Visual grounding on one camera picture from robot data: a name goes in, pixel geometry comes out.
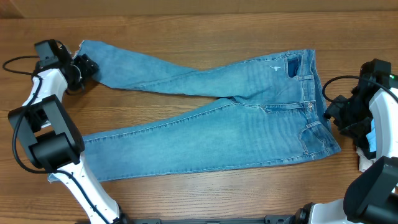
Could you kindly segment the blue denim jeans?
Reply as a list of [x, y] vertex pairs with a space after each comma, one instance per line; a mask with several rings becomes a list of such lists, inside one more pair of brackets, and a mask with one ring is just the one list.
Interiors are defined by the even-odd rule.
[[203, 71], [95, 40], [78, 54], [98, 64], [94, 78], [110, 88], [215, 98], [170, 119], [85, 136], [99, 181], [284, 166], [341, 150], [323, 115], [312, 49]]

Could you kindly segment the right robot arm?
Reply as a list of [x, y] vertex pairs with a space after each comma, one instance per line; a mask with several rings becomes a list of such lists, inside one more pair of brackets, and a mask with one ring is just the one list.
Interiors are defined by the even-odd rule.
[[324, 116], [351, 139], [374, 133], [374, 163], [343, 199], [306, 204], [281, 223], [397, 223], [397, 75], [391, 63], [374, 59], [361, 66], [356, 79], [351, 97], [331, 100]]

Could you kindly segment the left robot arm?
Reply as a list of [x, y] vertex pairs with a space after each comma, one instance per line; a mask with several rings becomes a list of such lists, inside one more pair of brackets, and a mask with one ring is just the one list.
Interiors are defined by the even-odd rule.
[[9, 112], [14, 130], [12, 152], [16, 162], [34, 174], [49, 174], [73, 194], [90, 223], [129, 223], [121, 207], [102, 188], [85, 160], [85, 144], [62, 105], [64, 94], [83, 90], [98, 71], [87, 55], [72, 57], [59, 40], [43, 40], [37, 52], [32, 91], [24, 104]]

